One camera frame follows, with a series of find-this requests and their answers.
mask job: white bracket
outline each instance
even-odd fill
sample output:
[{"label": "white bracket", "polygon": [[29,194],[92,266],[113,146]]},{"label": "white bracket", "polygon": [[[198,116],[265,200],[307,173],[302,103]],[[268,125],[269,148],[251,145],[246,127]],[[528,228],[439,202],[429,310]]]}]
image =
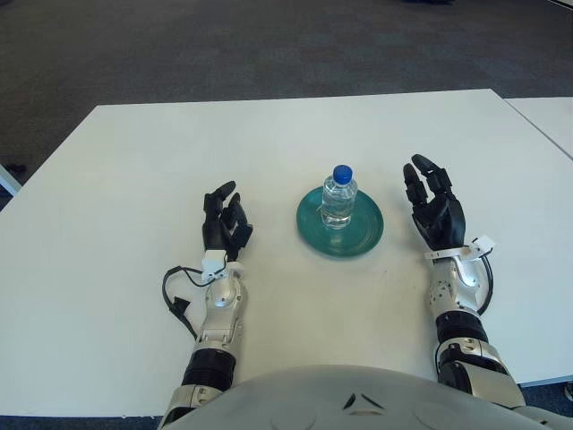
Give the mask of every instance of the white bracket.
[{"label": "white bracket", "polygon": [[201,278],[203,282],[218,280],[228,276],[227,271],[223,270],[225,269],[226,257],[227,251],[224,249],[208,249],[205,251],[205,256],[201,261],[201,265],[203,266]]},{"label": "white bracket", "polygon": [[468,246],[461,246],[459,248],[441,249],[439,251],[432,251],[430,253],[425,253],[423,256],[427,260],[437,260],[440,258],[454,258],[462,262],[468,262],[472,260],[477,260],[478,258],[489,253],[495,242],[493,242],[487,236],[478,237],[474,242]]}]

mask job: plastic bottle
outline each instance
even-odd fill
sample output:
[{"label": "plastic bottle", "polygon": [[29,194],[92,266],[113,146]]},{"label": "plastic bottle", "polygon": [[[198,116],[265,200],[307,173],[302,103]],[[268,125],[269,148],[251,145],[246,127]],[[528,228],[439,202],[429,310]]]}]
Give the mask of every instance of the plastic bottle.
[{"label": "plastic bottle", "polygon": [[357,192],[352,168],[336,166],[322,188],[321,216],[326,227],[341,229],[350,224]]}]

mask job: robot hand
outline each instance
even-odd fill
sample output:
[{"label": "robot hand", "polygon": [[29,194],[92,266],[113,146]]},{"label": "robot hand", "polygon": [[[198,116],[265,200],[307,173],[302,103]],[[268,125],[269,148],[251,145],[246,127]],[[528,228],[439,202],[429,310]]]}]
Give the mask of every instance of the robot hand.
[{"label": "robot hand", "polygon": [[228,206],[223,208],[223,201],[233,190],[235,181],[227,182],[213,193],[205,194],[203,201],[205,250],[225,250],[228,262],[236,260],[239,250],[247,245],[252,233],[252,225],[247,223],[239,193],[235,193]]},{"label": "robot hand", "polygon": [[406,195],[412,203],[412,218],[418,231],[433,251],[463,246],[466,219],[461,203],[451,192],[446,169],[439,168],[419,154],[412,157],[412,162],[426,177],[430,190],[435,194],[428,203],[428,194],[414,167],[410,163],[404,166]]}]

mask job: gray carpet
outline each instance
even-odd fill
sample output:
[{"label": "gray carpet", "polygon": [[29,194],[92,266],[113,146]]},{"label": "gray carpet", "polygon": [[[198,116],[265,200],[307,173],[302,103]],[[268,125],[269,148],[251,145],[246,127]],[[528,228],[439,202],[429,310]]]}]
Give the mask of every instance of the gray carpet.
[{"label": "gray carpet", "polygon": [[0,162],[25,164],[25,182],[98,104],[572,96],[571,76],[573,12],[545,0],[12,0]]}]

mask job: green plate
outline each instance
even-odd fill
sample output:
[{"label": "green plate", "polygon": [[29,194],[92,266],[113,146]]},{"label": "green plate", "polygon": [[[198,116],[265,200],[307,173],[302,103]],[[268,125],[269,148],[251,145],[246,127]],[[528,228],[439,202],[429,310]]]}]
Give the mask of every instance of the green plate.
[{"label": "green plate", "polygon": [[353,257],[373,249],[382,237],[384,219],[376,203],[362,191],[356,195],[350,224],[326,228],[321,217],[322,187],[310,191],[298,205],[296,225],[314,249],[336,257]]}]

